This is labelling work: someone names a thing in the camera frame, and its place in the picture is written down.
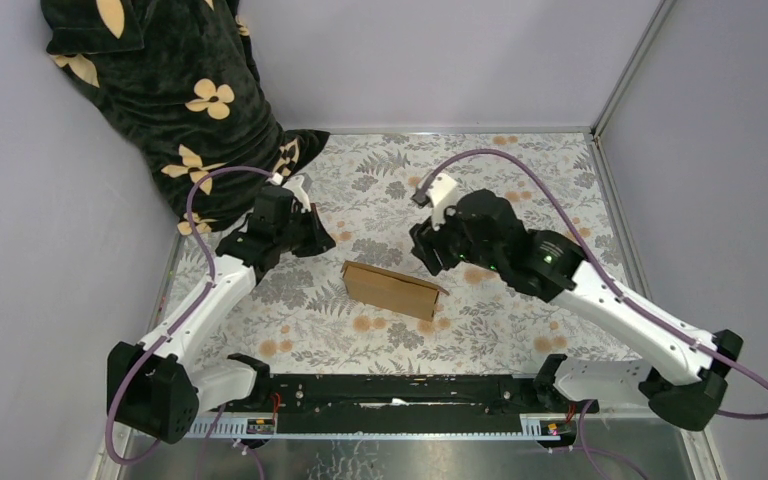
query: gray wall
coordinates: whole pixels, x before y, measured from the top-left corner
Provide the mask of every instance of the gray wall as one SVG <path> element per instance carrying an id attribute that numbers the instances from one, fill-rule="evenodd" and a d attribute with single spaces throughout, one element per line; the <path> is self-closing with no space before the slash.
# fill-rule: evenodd
<path id="1" fill-rule="evenodd" d="M 655 300 L 768 378 L 768 1 L 679 2 L 604 144 Z M 726 407 L 768 408 L 730 379 Z M 768 478 L 768 421 L 713 429 L 730 480 Z"/>
<path id="2" fill-rule="evenodd" d="M 657 4 L 269 0 L 240 9 L 285 125 L 415 131 L 590 125 Z"/>
<path id="3" fill-rule="evenodd" d="M 175 237 L 138 153 L 0 2 L 0 480 L 84 478 L 105 359 L 147 327 Z"/>

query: cardboard box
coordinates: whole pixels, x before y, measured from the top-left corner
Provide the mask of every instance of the cardboard box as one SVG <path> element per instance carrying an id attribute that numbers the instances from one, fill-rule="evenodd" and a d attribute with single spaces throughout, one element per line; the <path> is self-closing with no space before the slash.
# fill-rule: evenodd
<path id="1" fill-rule="evenodd" d="M 428 322 L 437 311 L 437 297 L 440 293 L 449 294 L 425 280 L 349 261 L 343 264 L 343 282 L 349 297 L 358 302 Z"/>

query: glossy metal surface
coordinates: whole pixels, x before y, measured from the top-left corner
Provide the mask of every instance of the glossy metal surface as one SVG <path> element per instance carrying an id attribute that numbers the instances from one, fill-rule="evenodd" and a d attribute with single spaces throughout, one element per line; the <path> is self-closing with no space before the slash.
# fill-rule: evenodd
<path id="1" fill-rule="evenodd" d="M 636 462 L 651 479 L 693 478 L 679 432 L 659 420 L 600 419 L 587 423 L 588 444 Z M 150 439 L 137 437 L 130 455 Z M 145 462 L 123 469 L 121 480 L 172 480 L 195 476 L 201 440 L 164 445 Z M 258 449 L 269 480 L 475 480 L 598 479 L 583 453 L 553 453 L 534 442 L 273 440 Z M 598 459 L 612 480 L 638 480 L 630 469 Z M 251 456 L 228 440 L 209 442 L 201 480 L 257 479 Z"/>

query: floral tablecloth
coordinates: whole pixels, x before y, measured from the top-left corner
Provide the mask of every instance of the floral tablecloth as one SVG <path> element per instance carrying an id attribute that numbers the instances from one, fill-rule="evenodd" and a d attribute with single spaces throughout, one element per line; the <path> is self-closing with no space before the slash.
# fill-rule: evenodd
<path id="1" fill-rule="evenodd" d="M 549 353 L 590 360 L 634 357 L 616 339 L 569 312 L 523 297 L 496 274 L 470 265 L 431 277 L 410 254 L 408 230 L 430 214 L 410 201 L 433 166 L 464 150 L 492 147 L 534 168 L 561 200 L 594 251 L 624 278 L 595 170 L 581 134 L 336 135 L 305 172 L 311 200 L 337 247 L 315 258 L 285 255 L 206 342 L 197 364 L 231 353 L 280 373 L 534 373 Z M 465 191 L 504 195 L 528 228 L 569 235 L 539 190 L 495 157 L 447 170 Z M 220 233 L 208 235 L 215 246 Z M 204 274 L 195 241 L 185 240 L 164 312 Z M 344 260 L 424 278 L 445 287 L 434 322 L 352 301 Z"/>

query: dark green blanket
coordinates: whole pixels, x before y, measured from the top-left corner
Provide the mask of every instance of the dark green blanket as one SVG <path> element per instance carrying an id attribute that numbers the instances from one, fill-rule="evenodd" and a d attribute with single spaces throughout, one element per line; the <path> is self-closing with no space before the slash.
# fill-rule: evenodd
<path id="1" fill-rule="evenodd" d="M 248 29 L 235 21 L 238 1 L 42 0 L 53 30 L 47 52 L 140 148 L 183 234 L 187 193 L 207 172 L 248 165 L 289 176 L 328 139 L 285 132 L 272 116 Z M 263 183 L 253 174 L 203 183 L 193 206 L 199 231 L 231 226 Z"/>

